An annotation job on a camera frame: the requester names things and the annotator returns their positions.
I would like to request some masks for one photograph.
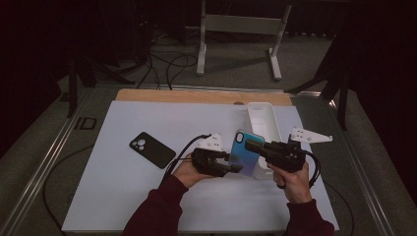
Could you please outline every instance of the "aluminum rail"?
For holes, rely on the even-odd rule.
[[[25,216],[28,213],[28,210],[31,207],[31,204],[36,198],[37,193],[42,188],[46,176],[49,174],[51,168],[53,167],[55,161],[59,156],[59,153],[61,152],[68,137],[70,136],[71,131],[73,130],[76,124],[76,118],[89,96],[90,89],[84,89],[79,99],[80,105],[78,106],[77,110],[75,110],[73,116],[65,121],[57,137],[55,138],[54,142],[49,148],[47,154],[45,155],[45,157],[43,158],[33,175],[30,177],[30,180],[25,186],[21,196],[19,197],[17,203],[15,204],[11,213],[9,214],[6,223],[0,229],[1,236],[11,236],[18,231],[20,224],[24,220]]]

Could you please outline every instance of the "person's right hand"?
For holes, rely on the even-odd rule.
[[[285,196],[292,204],[304,204],[312,200],[309,186],[309,164],[304,162],[303,169],[289,173],[270,163],[273,170],[273,181],[279,186],[285,186]]]

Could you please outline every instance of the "table leg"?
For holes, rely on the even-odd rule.
[[[282,76],[281,76],[281,71],[279,70],[278,60],[276,59],[276,54],[278,51],[279,43],[281,42],[282,36],[284,35],[284,32],[285,32],[285,26],[287,24],[288,15],[290,11],[291,11],[291,5],[287,5],[285,7],[284,14],[282,15],[282,18],[281,18],[281,24],[279,26],[278,33],[276,34],[275,45],[273,46],[273,48],[269,49],[269,60],[272,66],[273,78],[278,81],[281,80]]]
[[[206,64],[206,0],[202,0],[202,19],[200,26],[200,50],[197,61],[197,75],[202,76],[205,73]]]

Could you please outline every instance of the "metal frame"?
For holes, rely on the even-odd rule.
[[[273,45],[273,48],[269,49],[268,52],[269,61],[273,71],[273,78],[280,81],[282,76],[281,71],[279,70],[278,60],[276,59],[276,54],[284,34],[290,11],[291,5],[287,5],[281,19],[208,15],[206,14],[206,0],[202,0],[202,18],[200,27],[201,36],[199,58],[197,62],[197,75],[202,76],[205,73],[207,50],[205,37],[207,30],[247,32],[276,35],[275,44]]]

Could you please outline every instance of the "table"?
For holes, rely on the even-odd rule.
[[[206,13],[206,0],[202,0],[202,19],[201,19],[201,36],[200,36],[200,50],[197,62],[197,75],[201,76],[205,72],[206,64],[206,31],[228,31],[228,32],[249,32],[276,35],[275,44],[273,48],[269,49],[269,60],[273,71],[273,78],[281,80],[281,72],[279,70],[278,60],[276,54],[279,43],[282,40],[285,26],[291,5],[285,7],[281,19],[267,19],[267,18],[252,18],[252,17],[238,17],[238,16],[223,16],[211,15]]]
[[[155,134],[160,141],[169,144],[178,153],[193,138],[189,137],[194,136],[191,131],[196,131],[199,135],[218,129],[227,151],[231,147],[234,132],[243,125],[241,117],[246,109],[246,106],[231,104],[248,101],[269,101],[273,105],[280,105],[274,109],[283,136],[288,137],[292,125],[302,126],[296,108],[291,106],[290,98],[280,92],[120,90],[106,115],[63,230],[122,230],[148,191],[157,187],[163,171],[144,158],[139,158],[128,148],[128,142],[138,132]],[[202,122],[210,114],[210,120],[217,119],[219,122]],[[310,149],[306,144],[302,148]],[[318,200],[322,216],[337,229],[337,221],[321,179],[312,189],[312,194]],[[259,181],[229,173],[224,178],[202,181],[184,196],[181,204],[184,213],[180,219],[179,230],[283,230],[288,221],[286,203],[282,190],[277,189],[272,181]]]

